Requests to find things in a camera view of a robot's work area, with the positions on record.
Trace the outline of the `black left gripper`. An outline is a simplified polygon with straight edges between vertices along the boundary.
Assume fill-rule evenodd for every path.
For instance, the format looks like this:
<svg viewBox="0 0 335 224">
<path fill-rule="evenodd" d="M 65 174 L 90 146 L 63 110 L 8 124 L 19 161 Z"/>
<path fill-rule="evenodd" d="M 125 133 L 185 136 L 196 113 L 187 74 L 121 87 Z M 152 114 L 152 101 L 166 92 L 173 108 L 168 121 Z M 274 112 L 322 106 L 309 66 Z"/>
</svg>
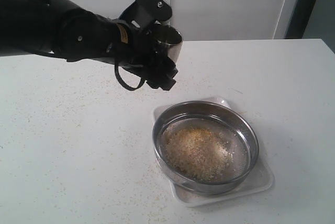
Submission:
<svg viewBox="0 0 335 224">
<path fill-rule="evenodd" d="M 144 77 L 152 89 L 169 91 L 176 83 L 178 70 L 167 54 L 158 53 L 153 30 L 158 23 L 140 25 L 142 7 L 132 3 L 115 20 L 120 32 L 120 43 L 113 43 L 115 73 L 123 68 L 138 77 Z"/>
</svg>

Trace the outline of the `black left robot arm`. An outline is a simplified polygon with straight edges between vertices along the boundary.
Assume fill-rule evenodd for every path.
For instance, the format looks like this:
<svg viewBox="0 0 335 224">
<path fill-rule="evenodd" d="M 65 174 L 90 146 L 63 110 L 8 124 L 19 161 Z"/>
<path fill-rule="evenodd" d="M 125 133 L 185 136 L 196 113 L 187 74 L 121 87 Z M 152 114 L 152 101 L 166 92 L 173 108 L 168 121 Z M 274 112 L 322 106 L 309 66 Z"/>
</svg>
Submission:
<svg viewBox="0 0 335 224">
<path fill-rule="evenodd" d="M 161 0 L 134 0 L 116 19 L 70 0 L 1 0 L 1 56 L 36 54 L 95 60 L 157 83 L 175 65 L 154 41 L 155 23 L 171 18 Z"/>
</svg>

